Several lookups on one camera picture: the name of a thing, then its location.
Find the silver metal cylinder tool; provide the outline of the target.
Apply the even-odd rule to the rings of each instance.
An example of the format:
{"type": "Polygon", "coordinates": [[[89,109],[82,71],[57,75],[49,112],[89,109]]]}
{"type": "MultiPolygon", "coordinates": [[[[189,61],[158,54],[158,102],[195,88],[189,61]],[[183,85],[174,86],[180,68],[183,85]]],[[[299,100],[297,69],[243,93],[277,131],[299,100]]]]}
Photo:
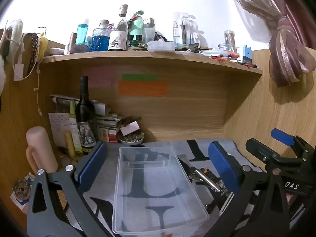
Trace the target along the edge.
{"type": "Polygon", "coordinates": [[[221,195],[225,195],[227,193],[227,189],[221,178],[217,177],[209,169],[198,169],[192,166],[190,167],[189,178],[195,181],[199,181],[213,192],[219,193],[221,195]]]}

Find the clear plastic storage box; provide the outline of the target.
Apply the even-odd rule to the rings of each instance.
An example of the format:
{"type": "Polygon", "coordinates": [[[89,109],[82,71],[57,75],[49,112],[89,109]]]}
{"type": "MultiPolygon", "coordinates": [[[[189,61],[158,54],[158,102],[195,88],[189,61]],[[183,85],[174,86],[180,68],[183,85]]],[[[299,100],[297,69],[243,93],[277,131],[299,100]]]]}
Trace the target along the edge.
{"type": "Polygon", "coordinates": [[[112,230],[121,236],[190,233],[209,219],[171,147],[121,147],[112,230]]]}

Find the grey mat with black letters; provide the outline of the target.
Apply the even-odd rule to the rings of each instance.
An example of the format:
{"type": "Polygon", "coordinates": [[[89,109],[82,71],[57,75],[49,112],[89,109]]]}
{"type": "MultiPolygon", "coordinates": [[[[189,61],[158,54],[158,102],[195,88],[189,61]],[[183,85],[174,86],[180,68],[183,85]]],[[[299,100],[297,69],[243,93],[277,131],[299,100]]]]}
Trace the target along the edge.
{"type": "Polygon", "coordinates": [[[190,179],[190,168],[216,169],[209,139],[108,144],[108,156],[84,198],[114,236],[203,236],[227,196],[190,179]]]}

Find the yellow lip balm tube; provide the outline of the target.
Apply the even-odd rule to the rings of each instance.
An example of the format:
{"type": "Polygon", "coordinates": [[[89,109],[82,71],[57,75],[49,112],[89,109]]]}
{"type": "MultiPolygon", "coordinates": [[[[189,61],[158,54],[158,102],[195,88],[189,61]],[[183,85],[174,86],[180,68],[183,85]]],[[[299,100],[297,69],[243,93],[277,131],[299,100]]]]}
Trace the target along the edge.
{"type": "Polygon", "coordinates": [[[71,158],[73,158],[75,156],[75,148],[73,145],[73,140],[72,140],[72,135],[71,132],[66,131],[64,133],[64,137],[65,137],[65,142],[66,142],[66,146],[68,149],[68,154],[71,158]]]}

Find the green slim tube bottle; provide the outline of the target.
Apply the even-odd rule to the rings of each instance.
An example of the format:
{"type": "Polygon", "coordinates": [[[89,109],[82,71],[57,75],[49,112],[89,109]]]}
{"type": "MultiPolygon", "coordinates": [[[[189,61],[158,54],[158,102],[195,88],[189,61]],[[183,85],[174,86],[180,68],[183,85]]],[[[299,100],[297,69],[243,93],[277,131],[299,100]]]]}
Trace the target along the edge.
{"type": "Polygon", "coordinates": [[[74,102],[74,100],[70,100],[69,121],[70,121],[70,130],[71,130],[71,135],[72,135],[72,140],[73,140],[73,145],[74,145],[75,151],[79,156],[82,156],[83,149],[81,147],[78,125],[77,125],[77,120],[75,117],[75,102],[74,102]]]}

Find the pink insulated mug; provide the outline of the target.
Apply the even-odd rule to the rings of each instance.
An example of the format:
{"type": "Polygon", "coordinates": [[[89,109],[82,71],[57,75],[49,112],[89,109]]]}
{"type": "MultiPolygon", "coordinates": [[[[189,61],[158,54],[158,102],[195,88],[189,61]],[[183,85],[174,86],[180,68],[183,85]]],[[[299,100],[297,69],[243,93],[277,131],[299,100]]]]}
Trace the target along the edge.
{"type": "Polygon", "coordinates": [[[45,128],[30,128],[26,133],[26,141],[26,158],[33,172],[36,173],[41,168],[48,173],[56,172],[58,163],[45,128]]]}

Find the handwritten white note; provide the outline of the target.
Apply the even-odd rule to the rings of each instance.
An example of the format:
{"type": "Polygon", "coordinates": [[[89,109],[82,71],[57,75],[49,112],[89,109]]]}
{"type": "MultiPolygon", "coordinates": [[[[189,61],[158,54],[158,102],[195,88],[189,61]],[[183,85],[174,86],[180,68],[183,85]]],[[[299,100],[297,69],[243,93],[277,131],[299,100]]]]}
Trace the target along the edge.
{"type": "Polygon", "coordinates": [[[69,113],[48,113],[48,116],[55,145],[67,148],[65,132],[70,131],[69,113]]]}

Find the white bowl of stones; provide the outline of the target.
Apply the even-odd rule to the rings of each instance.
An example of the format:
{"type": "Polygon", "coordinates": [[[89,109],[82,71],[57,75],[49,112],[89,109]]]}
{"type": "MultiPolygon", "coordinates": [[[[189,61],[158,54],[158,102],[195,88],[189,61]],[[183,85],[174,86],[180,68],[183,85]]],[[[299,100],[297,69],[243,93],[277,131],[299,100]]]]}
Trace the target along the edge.
{"type": "Polygon", "coordinates": [[[145,137],[144,132],[135,131],[135,132],[130,133],[126,136],[120,135],[118,139],[123,144],[133,146],[133,145],[142,144],[144,137],[145,137]]]}

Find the dark wine bottle elephant label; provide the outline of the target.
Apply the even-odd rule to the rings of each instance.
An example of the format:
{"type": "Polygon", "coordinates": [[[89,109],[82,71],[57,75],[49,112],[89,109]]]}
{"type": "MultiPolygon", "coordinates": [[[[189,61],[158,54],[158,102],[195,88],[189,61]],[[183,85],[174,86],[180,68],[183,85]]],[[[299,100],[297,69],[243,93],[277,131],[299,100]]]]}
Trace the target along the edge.
{"type": "Polygon", "coordinates": [[[75,106],[75,116],[83,154],[87,155],[96,145],[95,107],[89,99],[88,76],[80,77],[80,97],[79,103],[75,106]]]}

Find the white paper card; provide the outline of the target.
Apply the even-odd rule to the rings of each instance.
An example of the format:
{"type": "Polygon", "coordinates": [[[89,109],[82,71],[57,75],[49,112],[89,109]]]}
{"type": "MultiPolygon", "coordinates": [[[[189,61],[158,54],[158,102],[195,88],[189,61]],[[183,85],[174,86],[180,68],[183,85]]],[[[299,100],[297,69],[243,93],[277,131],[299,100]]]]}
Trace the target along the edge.
{"type": "Polygon", "coordinates": [[[140,129],[140,127],[139,127],[137,121],[134,121],[134,122],[127,124],[126,126],[122,126],[120,128],[120,131],[122,132],[123,136],[126,136],[130,133],[133,133],[134,131],[139,130],[139,129],[140,129]]]}

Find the cartoon sticker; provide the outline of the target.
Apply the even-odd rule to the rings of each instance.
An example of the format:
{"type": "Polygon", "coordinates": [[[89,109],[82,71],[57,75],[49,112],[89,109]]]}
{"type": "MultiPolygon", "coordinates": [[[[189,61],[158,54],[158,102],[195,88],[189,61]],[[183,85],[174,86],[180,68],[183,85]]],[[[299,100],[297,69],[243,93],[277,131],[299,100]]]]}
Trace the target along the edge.
{"type": "Polygon", "coordinates": [[[23,179],[16,181],[10,199],[24,213],[27,214],[29,197],[35,176],[29,172],[23,179]]]}

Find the orange sticky note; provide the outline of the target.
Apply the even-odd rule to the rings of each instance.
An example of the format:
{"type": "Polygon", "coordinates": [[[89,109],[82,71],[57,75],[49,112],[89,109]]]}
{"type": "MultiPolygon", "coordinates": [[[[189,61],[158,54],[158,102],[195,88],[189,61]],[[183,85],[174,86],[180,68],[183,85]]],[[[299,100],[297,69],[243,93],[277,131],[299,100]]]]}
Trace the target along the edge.
{"type": "Polygon", "coordinates": [[[119,81],[118,93],[122,96],[168,96],[168,83],[163,81],[119,81]]]}

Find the pink sticky note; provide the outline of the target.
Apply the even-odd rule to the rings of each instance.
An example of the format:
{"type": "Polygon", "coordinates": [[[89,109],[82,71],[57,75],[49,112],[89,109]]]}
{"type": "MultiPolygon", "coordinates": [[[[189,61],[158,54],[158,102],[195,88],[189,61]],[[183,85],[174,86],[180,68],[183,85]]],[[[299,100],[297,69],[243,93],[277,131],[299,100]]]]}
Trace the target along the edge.
{"type": "Polygon", "coordinates": [[[88,76],[89,88],[111,87],[114,70],[111,66],[84,67],[83,75],[88,76]]]}

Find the wooden shelf board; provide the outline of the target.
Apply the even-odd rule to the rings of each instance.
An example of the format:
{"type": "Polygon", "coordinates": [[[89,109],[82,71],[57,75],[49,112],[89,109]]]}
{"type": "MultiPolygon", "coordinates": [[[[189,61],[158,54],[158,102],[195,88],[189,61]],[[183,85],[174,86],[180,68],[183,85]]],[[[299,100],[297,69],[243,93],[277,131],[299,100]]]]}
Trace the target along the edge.
{"type": "Polygon", "coordinates": [[[54,55],[43,58],[42,63],[59,63],[59,62],[88,62],[101,63],[122,63],[124,65],[132,64],[167,64],[177,66],[196,66],[208,67],[220,71],[241,71],[262,75],[261,69],[254,69],[228,61],[219,61],[213,58],[208,58],[200,54],[185,53],[185,52],[150,52],[150,51],[105,51],[93,53],[78,53],[69,55],[54,55]]]}

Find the green sticky note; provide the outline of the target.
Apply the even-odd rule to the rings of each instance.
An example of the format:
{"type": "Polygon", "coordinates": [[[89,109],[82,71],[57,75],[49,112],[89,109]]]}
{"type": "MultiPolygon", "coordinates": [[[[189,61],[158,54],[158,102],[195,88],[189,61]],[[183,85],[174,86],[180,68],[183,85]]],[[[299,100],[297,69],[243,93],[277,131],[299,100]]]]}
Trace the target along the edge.
{"type": "Polygon", "coordinates": [[[123,74],[122,81],[143,81],[143,82],[156,82],[157,76],[154,74],[123,74]]]}

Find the glass jar on shelf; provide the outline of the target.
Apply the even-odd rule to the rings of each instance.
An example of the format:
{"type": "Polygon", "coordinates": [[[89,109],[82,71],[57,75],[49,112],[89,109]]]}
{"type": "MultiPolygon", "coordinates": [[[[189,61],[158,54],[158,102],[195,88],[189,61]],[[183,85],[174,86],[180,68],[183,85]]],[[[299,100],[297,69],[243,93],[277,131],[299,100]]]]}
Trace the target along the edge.
{"type": "Polygon", "coordinates": [[[224,41],[226,44],[226,47],[229,49],[229,51],[235,53],[236,50],[236,44],[235,44],[235,33],[234,31],[224,31],[224,41]]]}

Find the pink striped curtain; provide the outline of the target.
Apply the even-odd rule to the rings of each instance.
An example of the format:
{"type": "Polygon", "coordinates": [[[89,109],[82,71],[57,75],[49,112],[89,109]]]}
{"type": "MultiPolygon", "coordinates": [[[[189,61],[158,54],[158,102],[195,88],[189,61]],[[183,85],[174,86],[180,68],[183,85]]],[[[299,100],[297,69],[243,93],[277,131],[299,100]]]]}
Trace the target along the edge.
{"type": "Polygon", "coordinates": [[[265,21],[271,33],[269,73],[278,87],[300,81],[315,70],[315,16],[303,0],[236,0],[265,21]]]}

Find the blue liquid glass bottle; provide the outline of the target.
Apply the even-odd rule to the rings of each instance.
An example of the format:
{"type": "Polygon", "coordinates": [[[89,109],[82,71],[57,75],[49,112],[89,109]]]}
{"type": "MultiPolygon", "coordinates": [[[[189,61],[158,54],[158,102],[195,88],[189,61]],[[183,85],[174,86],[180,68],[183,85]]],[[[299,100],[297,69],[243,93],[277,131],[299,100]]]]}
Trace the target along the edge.
{"type": "Polygon", "coordinates": [[[110,30],[108,29],[109,21],[101,20],[99,27],[92,32],[90,51],[107,51],[109,46],[110,30]]]}

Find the white label sake bottle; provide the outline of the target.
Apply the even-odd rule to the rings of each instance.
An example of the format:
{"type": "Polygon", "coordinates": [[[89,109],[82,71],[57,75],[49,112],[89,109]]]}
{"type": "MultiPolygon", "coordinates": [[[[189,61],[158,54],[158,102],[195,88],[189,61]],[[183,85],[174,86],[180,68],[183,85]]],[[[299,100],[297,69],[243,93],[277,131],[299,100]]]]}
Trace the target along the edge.
{"type": "Polygon", "coordinates": [[[115,20],[114,26],[109,37],[109,51],[125,51],[127,49],[127,4],[123,4],[119,9],[119,14],[115,20]]]}

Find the clear lidded box on shelf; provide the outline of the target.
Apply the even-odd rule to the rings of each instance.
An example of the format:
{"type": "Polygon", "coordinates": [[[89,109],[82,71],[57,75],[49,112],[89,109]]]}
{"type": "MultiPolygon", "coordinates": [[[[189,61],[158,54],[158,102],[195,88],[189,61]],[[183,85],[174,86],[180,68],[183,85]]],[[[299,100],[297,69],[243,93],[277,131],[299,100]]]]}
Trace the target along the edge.
{"type": "Polygon", "coordinates": [[[153,52],[174,52],[176,44],[174,42],[150,41],[147,50],[153,52]]]}

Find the mint green spray bottle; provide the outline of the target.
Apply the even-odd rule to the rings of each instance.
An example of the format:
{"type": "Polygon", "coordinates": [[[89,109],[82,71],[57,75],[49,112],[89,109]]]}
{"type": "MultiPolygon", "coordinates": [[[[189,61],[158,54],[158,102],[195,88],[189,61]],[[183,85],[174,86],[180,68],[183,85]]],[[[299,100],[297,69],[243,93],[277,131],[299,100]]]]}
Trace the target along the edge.
{"type": "Polygon", "coordinates": [[[144,12],[139,10],[134,12],[133,16],[130,19],[131,27],[130,27],[130,35],[133,36],[133,40],[137,40],[138,35],[143,35],[144,28],[143,28],[143,18],[142,15],[144,12]]]}

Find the teal tall bottle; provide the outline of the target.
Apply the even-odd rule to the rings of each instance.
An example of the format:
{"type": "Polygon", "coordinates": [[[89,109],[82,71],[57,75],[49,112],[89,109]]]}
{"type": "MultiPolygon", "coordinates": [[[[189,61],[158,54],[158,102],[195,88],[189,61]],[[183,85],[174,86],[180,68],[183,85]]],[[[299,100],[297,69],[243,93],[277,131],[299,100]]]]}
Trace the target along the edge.
{"type": "Polygon", "coordinates": [[[86,40],[86,35],[88,31],[89,20],[85,19],[82,23],[80,23],[77,27],[77,37],[75,40],[76,45],[84,44],[86,40]]]}

